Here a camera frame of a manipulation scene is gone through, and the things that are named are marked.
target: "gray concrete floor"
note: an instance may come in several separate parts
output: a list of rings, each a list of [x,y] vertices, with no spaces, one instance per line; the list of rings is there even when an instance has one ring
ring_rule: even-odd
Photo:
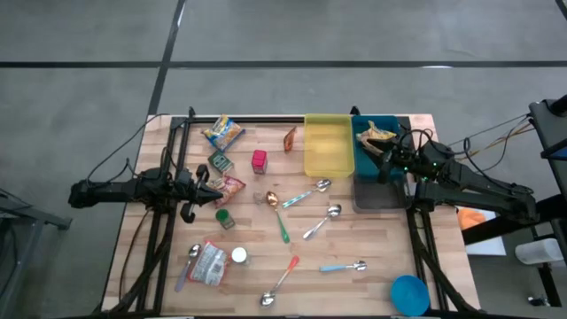
[[[0,61],[161,59],[175,0],[0,2]],[[551,60],[567,57],[567,20],[553,0],[188,1],[172,60]],[[66,199],[148,112],[157,69],[0,69],[0,187],[74,218],[47,229],[16,317],[86,315],[102,296],[123,205],[74,210]],[[567,93],[567,68],[170,70],[159,113],[432,113],[450,143]],[[490,143],[501,128],[473,140]],[[95,177],[136,158],[139,138]],[[494,177],[558,192],[534,132],[509,143]],[[478,156],[481,167],[499,156]],[[535,268],[472,257],[481,305],[493,313],[563,318],[531,307]],[[567,271],[555,270],[567,300]]]

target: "white bottle cap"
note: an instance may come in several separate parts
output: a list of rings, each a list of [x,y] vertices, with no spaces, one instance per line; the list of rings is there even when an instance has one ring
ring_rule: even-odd
[[[235,263],[243,263],[246,261],[248,253],[242,247],[237,247],[232,251],[232,261]]]

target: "yellow container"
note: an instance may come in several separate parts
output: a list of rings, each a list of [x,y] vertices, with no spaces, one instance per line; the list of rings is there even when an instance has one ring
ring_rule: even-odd
[[[311,177],[348,177],[354,171],[351,116],[306,114],[305,174]]]

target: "blue bowl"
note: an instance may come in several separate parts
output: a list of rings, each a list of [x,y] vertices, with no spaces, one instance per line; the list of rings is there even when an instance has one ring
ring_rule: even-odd
[[[394,306],[403,315],[423,315],[429,307],[427,286],[414,276],[399,276],[390,291]]]

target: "plastic bag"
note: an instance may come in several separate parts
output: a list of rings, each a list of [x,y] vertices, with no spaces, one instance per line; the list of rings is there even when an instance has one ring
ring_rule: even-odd
[[[373,154],[380,156],[384,151],[380,150],[376,146],[372,145],[369,141],[379,141],[386,142],[391,138],[396,137],[396,134],[381,128],[377,128],[373,121],[369,121],[370,128],[362,133],[356,135],[356,140],[362,143],[362,146],[372,152]]]
[[[227,254],[213,243],[207,241],[198,256],[189,279],[208,285],[219,285],[228,265]]]
[[[226,114],[223,114],[211,128],[203,130],[202,133],[212,146],[224,152],[244,132],[245,129],[229,119]]]
[[[214,201],[214,206],[219,208],[242,190],[246,184],[239,179],[224,175],[223,177],[210,182],[208,186],[222,193],[222,198]]]

